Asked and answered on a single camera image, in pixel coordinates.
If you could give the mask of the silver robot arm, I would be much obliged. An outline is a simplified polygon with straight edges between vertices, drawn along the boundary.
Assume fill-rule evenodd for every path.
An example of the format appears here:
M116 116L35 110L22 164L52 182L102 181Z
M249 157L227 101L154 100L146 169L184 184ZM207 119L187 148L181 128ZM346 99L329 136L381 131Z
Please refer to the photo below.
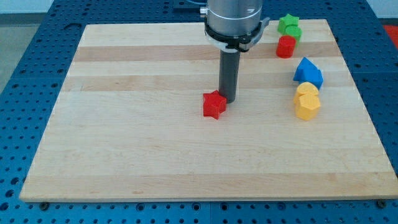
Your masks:
M247 52L261 39L269 18L262 0L208 0L200 8L208 41L226 53Z

